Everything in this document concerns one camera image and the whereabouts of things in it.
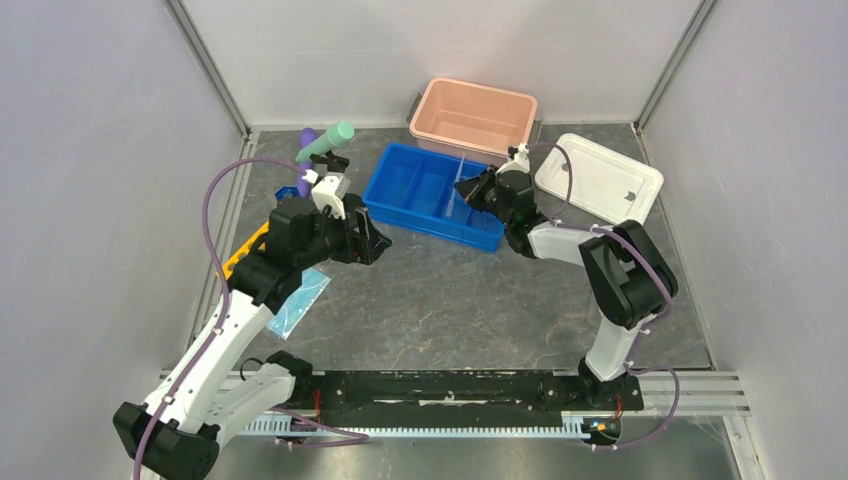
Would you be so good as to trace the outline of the clear plastic pipette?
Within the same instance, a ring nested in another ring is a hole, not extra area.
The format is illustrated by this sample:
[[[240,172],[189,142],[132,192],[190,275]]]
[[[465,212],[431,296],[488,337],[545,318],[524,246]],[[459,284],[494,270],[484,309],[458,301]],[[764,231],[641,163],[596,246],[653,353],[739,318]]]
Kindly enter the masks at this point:
[[[455,176],[453,178],[453,181],[451,183],[450,195],[449,195],[448,203],[447,203],[445,211],[444,211],[444,219],[445,220],[451,220],[455,223],[459,222],[459,217],[456,214],[456,206],[458,204],[458,199],[459,199],[459,193],[456,189],[456,184],[462,180],[462,173],[463,173],[463,170],[464,170],[465,160],[466,160],[466,154],[463,153],[460,157],[460,161],[459,161],[459,164],[457,166],[457,171],[456,171]]]

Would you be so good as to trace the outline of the blue funnel with stem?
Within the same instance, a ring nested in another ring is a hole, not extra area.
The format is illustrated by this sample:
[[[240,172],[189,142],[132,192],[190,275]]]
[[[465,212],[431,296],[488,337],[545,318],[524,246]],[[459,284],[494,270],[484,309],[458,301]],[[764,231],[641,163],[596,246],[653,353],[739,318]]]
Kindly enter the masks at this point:
[[[281,202],[287,198],[300,197],[301,194],[296,186],[282,187],[274,193],[274,198],[277,202]]]

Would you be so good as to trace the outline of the yellow test tube rack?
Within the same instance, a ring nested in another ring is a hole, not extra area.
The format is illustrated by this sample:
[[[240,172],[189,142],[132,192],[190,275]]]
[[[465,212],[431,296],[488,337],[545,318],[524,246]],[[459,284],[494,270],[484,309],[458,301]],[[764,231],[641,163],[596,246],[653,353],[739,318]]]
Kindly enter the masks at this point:
[[[222,263],[224,278],[229,279],[237,263],[249,253],[263,251],[265,238],[269,231],[269,222],[260,226],[230,257]]]

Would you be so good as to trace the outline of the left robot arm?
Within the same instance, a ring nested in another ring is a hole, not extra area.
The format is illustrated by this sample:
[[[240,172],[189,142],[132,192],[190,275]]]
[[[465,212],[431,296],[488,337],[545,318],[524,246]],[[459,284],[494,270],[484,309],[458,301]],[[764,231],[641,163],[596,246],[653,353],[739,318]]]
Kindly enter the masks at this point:
[[[308,196],[284,198],[266,224],[217,265],[222,293],[175,368],[140,404],[123,403],[114,426],[133,460],[132,478],[204,479],[230,440],[278,404],[306,405],[313,379],[271,362],[226,394],[219,389],[251,341],[302,285],[333,260],[370,265],[390,246],[342,173],[309,170]]]

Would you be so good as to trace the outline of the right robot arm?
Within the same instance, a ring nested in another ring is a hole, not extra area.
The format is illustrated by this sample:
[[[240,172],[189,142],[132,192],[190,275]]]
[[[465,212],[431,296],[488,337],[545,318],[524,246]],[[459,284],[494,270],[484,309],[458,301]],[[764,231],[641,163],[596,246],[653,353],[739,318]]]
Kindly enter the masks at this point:
[[[631,371],[639,334],[671,306],[678,284],[643,226],[627,220],[613,227],[568,226],[536,205],[530,174],[493,166],[456,183],[474,210],[494,215],[511,249],[527,258],[558,260],[585,269],[601,323],[578,365],[577,392],[591,408],[612,401]]]

